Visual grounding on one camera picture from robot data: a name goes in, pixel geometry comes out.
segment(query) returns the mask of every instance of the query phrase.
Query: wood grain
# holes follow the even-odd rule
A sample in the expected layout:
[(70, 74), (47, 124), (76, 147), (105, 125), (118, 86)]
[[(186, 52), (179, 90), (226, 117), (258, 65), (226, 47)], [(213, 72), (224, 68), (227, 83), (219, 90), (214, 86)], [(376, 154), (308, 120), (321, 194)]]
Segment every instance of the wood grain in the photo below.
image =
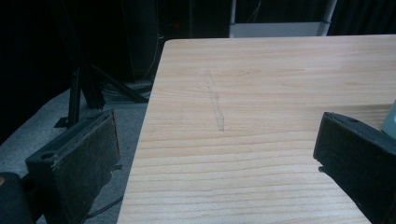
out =
[(368, 223), (312, 155), (395, 87), (396, 35), (168, 41), (118, 222)]

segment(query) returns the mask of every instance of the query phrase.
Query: black object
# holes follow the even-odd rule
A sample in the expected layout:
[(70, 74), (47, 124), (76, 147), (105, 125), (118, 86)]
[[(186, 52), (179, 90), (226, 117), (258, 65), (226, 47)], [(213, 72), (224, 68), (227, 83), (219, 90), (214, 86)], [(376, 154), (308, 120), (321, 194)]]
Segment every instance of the black object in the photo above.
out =
[(326, 112), (314, 158), (372, 223), (396, 223), (396, 140), (356, 119)]
[(48, 223), (81, 223), (119, 159), (113, 111), (80, 121), (27, 158)]
[(33, 224), (22, 182), (18, 175), (0, 173), (0, 223)]

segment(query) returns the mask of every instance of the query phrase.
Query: dark background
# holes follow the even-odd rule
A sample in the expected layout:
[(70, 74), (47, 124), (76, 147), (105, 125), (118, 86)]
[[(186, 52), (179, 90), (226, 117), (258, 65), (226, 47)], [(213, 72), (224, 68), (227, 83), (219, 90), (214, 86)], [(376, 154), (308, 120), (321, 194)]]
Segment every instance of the dark background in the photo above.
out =
[[(154, 78), (163, 43), (228, 37), (231, 0), (65, 0), (87, 58), (111, 76)], [(256, 22), (321, 21), (328, 1), (262, 0)], [(239, 0), (247, 22), (259, 0)], [(396, 33), (396, 1), (338, 0), (328, 35)], [(70, 85), (71, 60), (45, 0), (0, 0), (0, 144)]]

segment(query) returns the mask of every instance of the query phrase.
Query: gray carpet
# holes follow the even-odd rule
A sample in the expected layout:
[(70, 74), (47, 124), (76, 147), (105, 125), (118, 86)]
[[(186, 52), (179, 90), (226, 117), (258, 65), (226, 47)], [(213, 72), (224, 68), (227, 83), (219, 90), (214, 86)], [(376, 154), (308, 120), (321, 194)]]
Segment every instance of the gray carpet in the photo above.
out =
[[(59, 118), (67, 117), (68, 99), (69, 91), (66, 91), (50, 100), (0, 146), (0, 172), (14, 172), (20, 177), (27, 174), (24, 160), (66, 130), (53, 126)], [(114, 109), (116, 113), (121, 153), (119, 164), (122, 164), (122, 169), (114, 172), (110, 182), (102, 188), (90, 213), (114, 202), (124, 194), (147, 104), (109, 102), (104, 107), (104, 110), (107, 109)], [(81, 118), (98, 111), (100, 110), (89, 109), (81, 97)], [(120, 205), (121, 203), (118, 203), (84, 223), (117, 223)], [(37, 223), (46, 221), (42, 217)]]

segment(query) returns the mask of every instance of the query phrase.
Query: table top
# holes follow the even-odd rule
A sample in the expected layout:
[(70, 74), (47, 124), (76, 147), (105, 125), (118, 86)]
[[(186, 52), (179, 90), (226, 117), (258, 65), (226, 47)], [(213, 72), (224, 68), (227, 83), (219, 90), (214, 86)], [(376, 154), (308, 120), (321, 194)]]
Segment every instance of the table top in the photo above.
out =
[(313, 159), (323, 112), (377, 129), (396, 35), (168, 41), (119, 223), (369, 223)]

